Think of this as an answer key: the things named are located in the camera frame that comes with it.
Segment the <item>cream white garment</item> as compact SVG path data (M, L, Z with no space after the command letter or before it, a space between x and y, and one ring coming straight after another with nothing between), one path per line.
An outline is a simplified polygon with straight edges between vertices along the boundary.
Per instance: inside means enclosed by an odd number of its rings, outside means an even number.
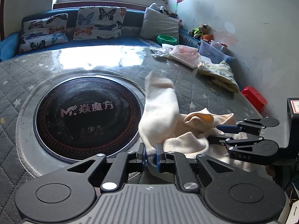
M258 165L230 159L226 147L208 142L209 136L224 136L224 132L216 128L218 125L235 123L234 114L217 115L206 108L181 114L173 82L152 72L145 78L145 107L138 131L150 159L156 157L156 145L162 144L165 152L179 152L189 159L207 154L253 172Z

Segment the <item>folded pink white clothes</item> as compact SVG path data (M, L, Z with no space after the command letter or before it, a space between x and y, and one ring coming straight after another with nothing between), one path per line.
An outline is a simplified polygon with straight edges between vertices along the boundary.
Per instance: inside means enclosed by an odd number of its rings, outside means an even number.
M169 57L176 60L185 66L195 69L201 62L201 56L198 52L198 48L176 45L169 53Z

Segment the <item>red plastic box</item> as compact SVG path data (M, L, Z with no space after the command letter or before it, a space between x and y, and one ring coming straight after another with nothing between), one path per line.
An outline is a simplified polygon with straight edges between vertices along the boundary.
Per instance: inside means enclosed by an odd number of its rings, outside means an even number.
M268 101L262 96L262 94L252 86L247 86L241 91L242 95L261 113Z

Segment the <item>folded yellow floral cloth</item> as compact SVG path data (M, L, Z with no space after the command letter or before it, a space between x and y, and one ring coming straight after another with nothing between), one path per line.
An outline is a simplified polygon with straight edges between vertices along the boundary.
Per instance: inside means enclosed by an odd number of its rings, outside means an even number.
M226 61L219 64L201 62L199 64L199 74L208 76L212 82L227 91L237 94L239 86L234 78L233 71Z

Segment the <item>grey quilted star table cover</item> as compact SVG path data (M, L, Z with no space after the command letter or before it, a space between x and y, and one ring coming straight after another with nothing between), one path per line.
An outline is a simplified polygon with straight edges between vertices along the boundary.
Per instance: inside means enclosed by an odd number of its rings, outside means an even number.
M148 47L85 46L1 62L1 223L19 223L18 188L34 177L103 153L137 150L145 78L166 82L158 124L207 109L237 121L259 118L241 94Z

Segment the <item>black round induction cooktop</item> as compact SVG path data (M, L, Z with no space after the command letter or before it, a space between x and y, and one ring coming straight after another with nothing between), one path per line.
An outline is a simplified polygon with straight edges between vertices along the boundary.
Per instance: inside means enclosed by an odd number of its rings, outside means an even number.
M34 112L39 144L53 157L77 162L114 157L138 139L143 105L137 94L108 76L79 76L48 90Z

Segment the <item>clear plastic storage box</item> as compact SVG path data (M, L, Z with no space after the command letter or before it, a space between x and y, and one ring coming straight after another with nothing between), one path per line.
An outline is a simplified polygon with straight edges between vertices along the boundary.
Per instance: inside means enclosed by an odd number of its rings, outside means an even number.
M232 63L235 60L235 57L224 54L203 40L200 41L199 54L209 58L214 64L219 64L222 61Z

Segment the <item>plush teddy bear toy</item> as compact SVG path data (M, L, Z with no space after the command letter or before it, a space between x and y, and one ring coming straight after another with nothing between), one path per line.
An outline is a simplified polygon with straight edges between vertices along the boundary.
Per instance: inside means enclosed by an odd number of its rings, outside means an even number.
M213 34L210 33L210 26L208 24L201 24L199 27L188 31L188 35L199 40L213 40Z

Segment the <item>crumpled clear plastic bag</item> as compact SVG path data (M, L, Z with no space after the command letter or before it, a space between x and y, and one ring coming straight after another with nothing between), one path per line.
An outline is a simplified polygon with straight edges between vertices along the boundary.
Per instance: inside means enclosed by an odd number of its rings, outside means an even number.
M174 46L163 43L161 48L150 46L149 49L154 58L170 58L169 54L174 49Z

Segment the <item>green plastic bowl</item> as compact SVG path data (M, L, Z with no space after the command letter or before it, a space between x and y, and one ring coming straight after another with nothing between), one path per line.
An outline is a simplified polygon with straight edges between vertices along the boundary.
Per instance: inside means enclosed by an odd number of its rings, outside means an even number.
M158 44L162 45L162 44L168 44L168 45L178 45L178 40L172 36L169 35L164 35L164 34L159 34L157 36L157 42Z

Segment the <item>grey plain pillow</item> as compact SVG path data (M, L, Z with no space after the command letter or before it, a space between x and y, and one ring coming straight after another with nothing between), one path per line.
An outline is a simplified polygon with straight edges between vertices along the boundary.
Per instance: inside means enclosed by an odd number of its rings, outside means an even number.
M139 36L144 39L156 40L159 35L167 35L179 42L179 23L176 19L161 13L164 6L152 3L145 9Z

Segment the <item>blue sofa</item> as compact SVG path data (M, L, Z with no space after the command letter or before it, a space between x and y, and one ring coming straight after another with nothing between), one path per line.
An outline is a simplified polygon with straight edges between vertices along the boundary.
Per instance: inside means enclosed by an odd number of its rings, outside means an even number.
M20 52L19 46L21 41L20 31L8 35L1 41L1 62L14 57L27 55L36 52L48 50L58 50L63 48L72 48L79 46L100 46L100 45L126 45L126 46L158 46L156 39L143 39L139 37L143 23L144 11L128 9L124 18L124 26L122 27L122 36L119 39L104 39L104 40L88 40L74 41L73 35L75 32L75 22L78 16L78 8L58 9L45 13L30 15L22 19L22 24L32 20L41 20L44 18L56 16L57 14L67 13L68 21L66 26L67 43L54 44L51 46L34 49L28 52Z

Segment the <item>left butterfly print cushion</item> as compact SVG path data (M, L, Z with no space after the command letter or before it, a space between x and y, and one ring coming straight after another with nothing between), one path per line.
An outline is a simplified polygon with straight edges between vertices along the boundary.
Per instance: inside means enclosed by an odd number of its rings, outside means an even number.
M68 14L61 13L22 23L19 53L67 43Z

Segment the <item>butterfly print cushion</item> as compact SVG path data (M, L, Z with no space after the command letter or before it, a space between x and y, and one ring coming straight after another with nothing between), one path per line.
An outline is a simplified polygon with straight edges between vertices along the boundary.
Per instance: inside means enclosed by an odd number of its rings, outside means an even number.
M22 23L19 53L67 43L68 14L61 13Z
M126 11L125 7L79 8L73 40L120 38Z

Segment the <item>right butterfly print cushion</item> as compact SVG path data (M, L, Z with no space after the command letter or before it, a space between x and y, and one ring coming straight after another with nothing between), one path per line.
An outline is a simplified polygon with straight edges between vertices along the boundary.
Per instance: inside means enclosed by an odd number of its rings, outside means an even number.
M125 7L79 8L73 40L120 38L126 11Z

